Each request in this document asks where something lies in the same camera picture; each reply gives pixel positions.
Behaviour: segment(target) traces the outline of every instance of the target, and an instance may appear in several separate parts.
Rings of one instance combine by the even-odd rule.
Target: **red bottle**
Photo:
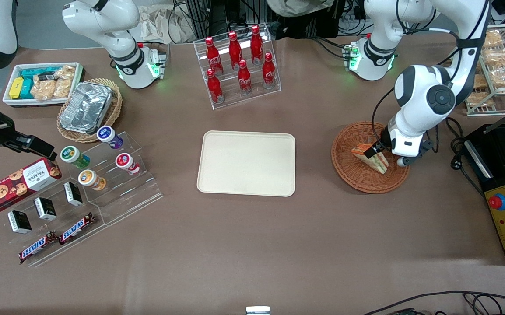
[[[208,61],[210,62],[210,68],[216,72],[217,76],[223,74],[221,58],[219,57],[219,51],[214,46],[213,38],[206,37],[206,47],[206,57],[208,57]]]
[[[260,27],[258,25],[252,26],[251,56],[252,64],[255,66],[260,66],[264,61],[262,38],[260,38]]]
[[[247,69],[247,62],[244,59],[241,59],[239,62],[239,73],[237,76],[239,77],[239,88],[241,88],[241,94],[251,94],[253,92],[253,88],[251,86],[251,73]]]
[[[229,32],[229,57],[233,71],[239,71],[239,60],[243,59],[243,51],[237,41],[236,32]]]
[[[272,88],[276,86],[276,80],[274,78],[276,67],[272,61],[272,53],[267,52],[264,55],[264,60],[264,66],[262,66],[262,77],[264,78],[264,81],[262,82],[262,85],[267,90],[272,90]]]
[[[225,98],[223,98],[223,93],[221,91],[221,83],[219,83],[219,79],[216,78],[216,72],[212,69],[208,69],[206,74],[208,74],[208,90],[210,90],[210,95],[212,95],[212,101],[216,104],[223,103]]]

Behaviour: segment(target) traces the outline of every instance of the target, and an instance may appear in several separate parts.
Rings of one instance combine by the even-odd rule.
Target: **round wicker basket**
[[[118,118],[118,116],[120,115],[120,109],[122,108],[122,95],[120,94],[120,89],[118,88],[118,85],[112,82],[112,80],[103,78],[91,79],[88,80],[87,82],[103,84],[108,86],[109,88],[112,88],[114,94],[112,97],[112,103],[109,109],[107,110],[107,113],[105,114],[105,118],[103,119],[103,125],[112,126],[116,118]],[[64,103],[64,105],[60,109],[58,117],[62,115],[62,113],[64,113],[64,110],[68,106],[69,102],[70,98],[68,98],[68,100]],[[60,132],[60,134],[69,140],[73,140],[84,144],[97,141],[97,134],[84,134],[80,132],[66,130],[62,128],[62,126],[60,126],[60,120],[56,121],[56,125],[58,126],[58,131]]]
[[[383,124],[375,123],[377,134],[385,128]],[[334,168],[353,188],[367,193],[386,193],[398,188],[408,177],[410,167],[399,167],[397,157],[390,151],[383,151],[389,169],[385,174],[373,170],[353,156],[351,149],[357,144],[372,144],[377,141],[373,135],[371,122],[357,122],[346,126],[332,143],[332,163]]]

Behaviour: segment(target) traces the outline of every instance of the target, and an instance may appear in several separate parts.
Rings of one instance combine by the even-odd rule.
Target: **table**
[[[19,266],[18,250],[0,242],[0,315],[232,315],[248,305],[270,305],[275,315],[343,315],[429,291],[505,294],[501,246],[484,201],[449,166],[453,136],[445,124],[439,154],[429,152],[385,195],[354,190],[332,166],[331,144],[345,125],[370,119],[406,66],[434,64],[453,47],[448,35],[416,36],[405,36],[393,69],[378,82],[346,73],[314,42],[280,40],[282,92],[216,111],[191,45],[173,46],[165,79],[143,90],[121,82],[104,49],[21,49],[14,64],[76,61],[86,78],[119,84],[124,105],[115,129],[144,147],[165,197],[39,268]],[[57,107],[0,110],[57,150],[72,144],[56,130]],[[376,120],[397,110],[389,98]],[[452,116],[466,133],[495,120],[463,111]],[[295,194],[200,193],[195,183],[209,130],[293,134]],[[0,178],[34,159],[0,148]],[[468,311],[458,295],[407,305]]]

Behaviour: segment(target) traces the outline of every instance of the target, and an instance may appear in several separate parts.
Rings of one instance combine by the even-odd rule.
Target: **red switch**
[[[503,210],[505,210],[505,196],[500,193],[496,193],[496,195],[489,197],[488,204],[493,209],[503,211]]]

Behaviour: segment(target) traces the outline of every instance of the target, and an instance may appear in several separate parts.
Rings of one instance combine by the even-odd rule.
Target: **acrylic bottle rack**
[[[229,57],[229,33],[219,34],[212,36],[214,40],[214,45],[219,51],[219,57],[221,58],[221,63],[223,66],[223,74],[218,76],[219,82],[221,83],[221,89],[223,92],[224,102],[221,104],[216,104],[212,101],[212,96],[208,90],[208,76],[206,71],[210,68],[208,58],[206,57],[206,43],[204,39],[197,40],[194,42],[194,50],[196,51],[196,56],[198,57],[198,64],[200,65],[200,71],[202,72],[202,78],[206,84],[206,91],[212,104],[213,109],[222,108],[228,105],[235,104],[237,102],[242,102],[244,100],[249,100],[251,98],[257,98],[266,94],[271,94],[279,92],[282,90],[282,84],[280,82],[280,76],[278,72],[278,64],[276,62],[276,54],[274,51],[274,46],[272,45],[272,36],[268,31],[266,24],[260,24],[260,37],[263,41],[264,53],[271,52],[272,58],[275,66],[274,78],[276,81],[276,86],[271,90],[267,90],[263,86],[263,76],[262,76],[262,64],[255,66],[251,60],[251,38],[252,33],[250,28],[241,28],[239,30],[234,30],[237,33],[237,40],[241,46],[243,59],[247,61],[247,67],[251,73],[251,84],[252,93],[250,95],[241,95],[241,89],[239,88],[239,80],[237,78],[237,72],[231,68],[231,59]]]
[[[95,191],[90,187],[82,186],[77,182],[78,174],[82,170],[77,169],[72,164],[61,163],[62,178],[0,213],[0,227],[3,224],[5,229],[2,238],[17,253],[30,247],[48,231],[53,231],[59,236],[88,213],[92,213],[95,217],[92,224],[84,228],[65,245],[60,245],[58,241],[54,241],[41,249],[36,255],[27,259],[25,261],[26,265],[29,265],[29,267],[40,266],[66,249],[78,245],[98,231],[118,223],[163,197],[155,178],[148,172],[140,156],[142,147],[126,132],[119,134],[119,136],[124,140],[124,143],[118,150],[112,149],[106,143],[100,143],[84,152],[91,159],[87,168],[92,169],[97,175],[106,179],[107,184],[103,190]],[[130,175],[126,170],[119,169],[116,166],[115,158],[121,152],[129,153],[135,162],[139,163],[140,171],[138,173]],[[64,183],[66,182],[72,182],[80,189],[83,199],[82,205],[73,206],[68,203],[64,192]],[[56,210],[56,219],[53,221],[39,219],[34,205],[34,199],[37,197],[52,200]],[[12,210],[22,211],[27,214],[32,227],[31,232],[26,234],[12,232],[7,218],[7,213]]]

